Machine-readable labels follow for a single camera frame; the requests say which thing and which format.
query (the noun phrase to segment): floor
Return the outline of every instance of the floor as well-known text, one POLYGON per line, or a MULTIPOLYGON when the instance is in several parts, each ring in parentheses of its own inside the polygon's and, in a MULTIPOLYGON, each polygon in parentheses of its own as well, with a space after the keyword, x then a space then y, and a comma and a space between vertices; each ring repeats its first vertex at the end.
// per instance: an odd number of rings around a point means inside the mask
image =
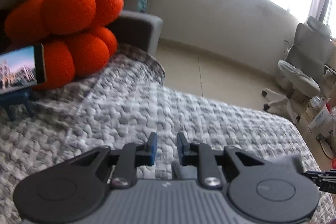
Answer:
MULTIPOLYGON (((166 71, 164 85, 182 92, 263 110, 267 100, 261 95, 262 89, 268 87, 280 91, 273 78, 267 75, 210 52, 175 42, 161 40, 155 57, 166 71)), ((329 170, 331 160, 323 153, 319 141, 310 133, 307 125, 302 118, 298 130, 320 169, 329 170)))

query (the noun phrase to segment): phone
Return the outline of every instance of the phone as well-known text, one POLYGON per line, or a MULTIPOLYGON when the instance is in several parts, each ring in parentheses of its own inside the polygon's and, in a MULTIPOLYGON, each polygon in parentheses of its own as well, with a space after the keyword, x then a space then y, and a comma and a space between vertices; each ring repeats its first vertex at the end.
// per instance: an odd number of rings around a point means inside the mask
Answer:
POLYGON ((38 85, 45 81, 42 44, 0 55, 0 94, 38 85))

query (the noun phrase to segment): white wall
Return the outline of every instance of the white wall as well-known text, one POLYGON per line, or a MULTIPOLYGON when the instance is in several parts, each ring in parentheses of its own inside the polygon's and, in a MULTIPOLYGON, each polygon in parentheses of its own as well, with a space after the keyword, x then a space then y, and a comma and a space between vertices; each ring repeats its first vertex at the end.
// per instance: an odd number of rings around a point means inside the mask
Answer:
POLYGON ((274 75, 298 20, 268 0, 150 0, 161 37, 203 48, 274 75))

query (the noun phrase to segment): bed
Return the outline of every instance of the bed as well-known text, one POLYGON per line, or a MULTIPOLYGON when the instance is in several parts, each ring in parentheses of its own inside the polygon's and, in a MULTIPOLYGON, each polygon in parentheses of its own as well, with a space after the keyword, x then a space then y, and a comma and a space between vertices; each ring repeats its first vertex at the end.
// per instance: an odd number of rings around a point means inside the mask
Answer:
MULTIPOLYGON (((35 118, 19 107, 16 121, 9 122, 0 110, 0 223, 20 222, 12 193, 24 177, 97 146, 145 142, 151 132, 158 134, 156 163, 138 168, 138 177, 171 178, 178 132, 190 142, 215 149, 235 145, 266 159, 298 152, 306 169, 319 170, 288 120, 171 90, 163 86, 164 75, 147 52, 120 44, 101 72, 39 93, 35 118)), ((334 218, 331 195, 320 192, 313 223, 334 218)))

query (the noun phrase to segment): woven blanket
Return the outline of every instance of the woven blanket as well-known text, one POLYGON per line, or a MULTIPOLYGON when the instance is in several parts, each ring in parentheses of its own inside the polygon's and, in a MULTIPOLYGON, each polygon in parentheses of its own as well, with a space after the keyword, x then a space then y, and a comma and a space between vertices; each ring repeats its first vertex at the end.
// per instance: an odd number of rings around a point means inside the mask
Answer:
MULTIPOLYGON (((17 108, 16 121, 0 111, 0 223, 18 223, 12 200, 15 186, 26 176, 101 145, 121 149, 158 134, 156 164, 138 168, 137 176, 171 178, 177 159, 176 135, 214 149, 235 145, 269 158, 301 153, 306 169, 319 170, 300 133, 284 118, 227 105, 165 88, 162 66, 129 45, 99 73, 39 94, 36 117, 17 108)), ((336 218, 330 194, 320 193, 314 223, 336 218)))

